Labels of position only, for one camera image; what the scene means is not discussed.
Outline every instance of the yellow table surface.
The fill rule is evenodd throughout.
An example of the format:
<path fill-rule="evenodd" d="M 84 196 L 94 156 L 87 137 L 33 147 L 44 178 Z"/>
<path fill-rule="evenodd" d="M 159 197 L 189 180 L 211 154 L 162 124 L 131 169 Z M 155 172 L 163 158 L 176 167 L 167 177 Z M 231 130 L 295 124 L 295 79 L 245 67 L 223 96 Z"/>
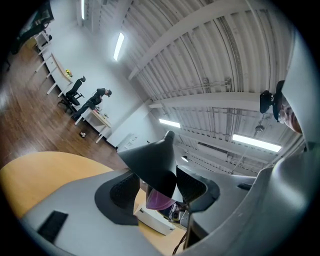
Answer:
<path fill-rule="evenodd" d="M 0 184 L 18 218 L 66 183 L 112 171 L 91 159 L 64 152 L 37 152 L 21 156 L 0 170 Z M 146 200 L 140 189 L 135 205 Z M 185 231 L 162 235 L 139 221 L 140 231 L 160 252 L 171 255 Z"/>

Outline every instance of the rectangular light fixture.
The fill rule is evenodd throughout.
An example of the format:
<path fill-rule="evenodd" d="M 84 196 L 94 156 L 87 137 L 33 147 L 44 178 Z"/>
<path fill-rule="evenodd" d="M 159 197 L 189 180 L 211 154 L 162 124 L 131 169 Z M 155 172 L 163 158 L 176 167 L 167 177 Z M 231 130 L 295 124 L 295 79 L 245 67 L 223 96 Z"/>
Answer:
<path fill-rule="evenodd" d="M 81 17 L 85 19 L 85 0 L 81 0 Z"/>
<path fill-rule="evenodd" d="M 180 128 L 180 123 L 178 123 L 178 122 L 171 122 L 171 121 L 163 120 L 163 119 L 159 119 L 159 121 L 162 124 L 166 124 L 166 125 L 169 125 L 169 126 L 174 126 L 174 127 Z"/>
<path fill-rule="evenodd" d="M 113 58 L 117 61 L 118 59 L 118 55 L 119 55 L 119 52 L 120 52 L 120 48 L 121 48 L 121 45 L 123 43 L 125 39 L 125 36 L 120 33 L 119 34 L 119 37 L 118 37 L 118 42 L 116 42 L 116 46 L 115 46 L 115 50 L 114 50 L 114 55 L 113 55 Z"/>
<path fill-rule="evenodd" d="M 234 134 L 232 136 L 232 139 L 237 142 L 250 144 L 252 146 L 256 146 L 256 147 L 263 148 L 266 150 L 271 150 L 274 152 L 279 152 L 279 150 L 281 149 L 281 146 L 279 146 L 279 145 L 271 144 L 271 143 L 264 142 L 264 141 L 254 139 L 254 138 L 248 138 L 248 137 L 237 135 L 237 134 Z"/>

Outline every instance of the wire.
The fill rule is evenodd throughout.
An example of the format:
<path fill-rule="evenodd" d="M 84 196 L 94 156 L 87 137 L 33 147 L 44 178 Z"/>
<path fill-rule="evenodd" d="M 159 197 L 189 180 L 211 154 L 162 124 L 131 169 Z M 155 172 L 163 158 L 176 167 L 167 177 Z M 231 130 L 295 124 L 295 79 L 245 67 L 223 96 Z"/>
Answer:
<path fill-rule="evenodd" d="M 177 250 L 179 249 L 179 246 L 186 241 L 186 236 L 187 236 L 187 232 L 185 232 L 185 234 L 183 235 L 183 237 L 181 238 L 180 242 L 178 243 L 178 245 L 174 248 L 172 255 L 175 255 Z"/>

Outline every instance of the purple translucent object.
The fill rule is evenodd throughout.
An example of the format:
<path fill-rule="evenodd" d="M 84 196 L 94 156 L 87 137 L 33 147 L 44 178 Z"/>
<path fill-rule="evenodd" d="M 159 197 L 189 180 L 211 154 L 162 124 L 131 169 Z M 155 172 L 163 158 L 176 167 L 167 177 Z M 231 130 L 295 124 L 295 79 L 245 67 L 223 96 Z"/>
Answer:
<path fill-rule="evenodd" d="M 145 206 L 147 209 L 150 210 L 164 210 L 168 207 L 172 206 L 176 201 L 161 194 L 155 189 L 152 189 L 148 198 L 146 199 Z"/>

